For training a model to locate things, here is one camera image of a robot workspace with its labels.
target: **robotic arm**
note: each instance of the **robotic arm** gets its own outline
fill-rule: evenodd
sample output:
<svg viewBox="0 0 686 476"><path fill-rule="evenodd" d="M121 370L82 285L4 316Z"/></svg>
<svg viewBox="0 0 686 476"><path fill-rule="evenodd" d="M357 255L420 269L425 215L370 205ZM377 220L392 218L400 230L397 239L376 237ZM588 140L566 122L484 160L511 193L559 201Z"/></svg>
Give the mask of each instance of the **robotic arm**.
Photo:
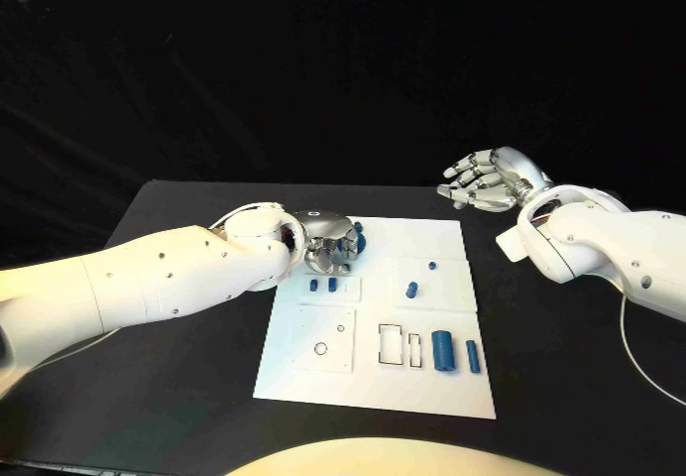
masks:
<svg viewBox="0 0 686 476"><path fill-rule="evenodd" d="M508 147L469 154L442 175L455 180L436 191L456 209L521 206L516 226L495 238L513 262L529 256L556 283L599 276L628 300L686 322L686 217L631 212L596 189L554 186Z"/></svg>
<svg viewBox="0 0 686 476"><path fill-rule="evenodd" d="M344 274L363 235L330 211L255 203L206 229L162 231L85 256L0 272L0 398L70 345L272 288L304 261Z"/></svg>

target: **black table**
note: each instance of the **black table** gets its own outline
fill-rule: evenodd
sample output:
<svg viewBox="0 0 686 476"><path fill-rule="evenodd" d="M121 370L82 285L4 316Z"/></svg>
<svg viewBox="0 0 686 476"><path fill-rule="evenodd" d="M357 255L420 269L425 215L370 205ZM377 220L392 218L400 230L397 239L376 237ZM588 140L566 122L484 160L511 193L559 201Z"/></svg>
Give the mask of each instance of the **black table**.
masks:
<svg viewBox="0 0 686 476"><path fill-rule="evenodd" d="M28 376L0 403L0 457L183 475L226 473L318 440L454 443L572 474L683 474L686 409L641 380L618 338L619 294L599 278L547 281L494 237L516 211L455 211L426 187L154 181L108 246L210 225L237 206L461 221L497 421L252 398L273 290L122 329ZM686 325L635 305L638 362L686 395Z"/></svg>

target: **white board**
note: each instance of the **white board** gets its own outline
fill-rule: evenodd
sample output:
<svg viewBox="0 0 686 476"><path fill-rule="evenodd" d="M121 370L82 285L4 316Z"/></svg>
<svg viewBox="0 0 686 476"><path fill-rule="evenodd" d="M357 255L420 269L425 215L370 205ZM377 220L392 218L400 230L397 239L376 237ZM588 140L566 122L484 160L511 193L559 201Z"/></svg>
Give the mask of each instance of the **white board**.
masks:
<svg viewBox="0 0 686 476"><path fill-rule="evenodd" d="M356 280L347 287L348 295L338 297L330 293L327 277L321 276L317 293L311 292L311 277L305 276L311 271L304 266L278 285L253 396L494 419L459 223L397 218L351 219L363 224L367 247L357 261L351 262L346 278ZM429 261L436 263L435 270L429 270ZM407 279L419 284L416 300L405 296ZM315 337L305 339L302 344L294 343L297 339L291 335L304 307L309 319L328 320L331 325L333 320L343 318L343 315L331 317L337 315L334 309L340 308L340 312L354 309L351 371L340 368L340 356L335 370L312 370L320 362L311 341L324 334L317 330ZM402 327L402 365L379 363L379 324ZM446 330L452 336L452 372L439 372L432 367L431 333L435 330ZM409 334L419 335L420 368L410 367ZM467 340L477 344L480 374L471 374L468 370ZM307 368L301 368L302 356L309 362L304 364Z"/></svg>

